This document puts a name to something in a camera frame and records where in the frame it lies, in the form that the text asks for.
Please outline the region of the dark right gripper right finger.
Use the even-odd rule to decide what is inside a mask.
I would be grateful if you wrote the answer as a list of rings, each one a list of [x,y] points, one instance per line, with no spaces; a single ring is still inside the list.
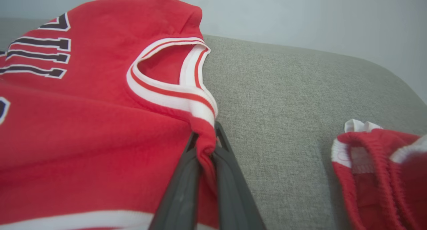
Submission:
[[[264,221],[219,122],[215,122],[215,133],[217,143],[212,160],[217,174],[219,229],[265,230]]]

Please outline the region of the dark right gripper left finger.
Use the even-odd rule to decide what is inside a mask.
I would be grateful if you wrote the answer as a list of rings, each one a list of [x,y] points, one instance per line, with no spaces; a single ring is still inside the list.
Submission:
[[[197,139],[198,134],[191,133],[148,229],[196,229],[201,173],[195,146]]]

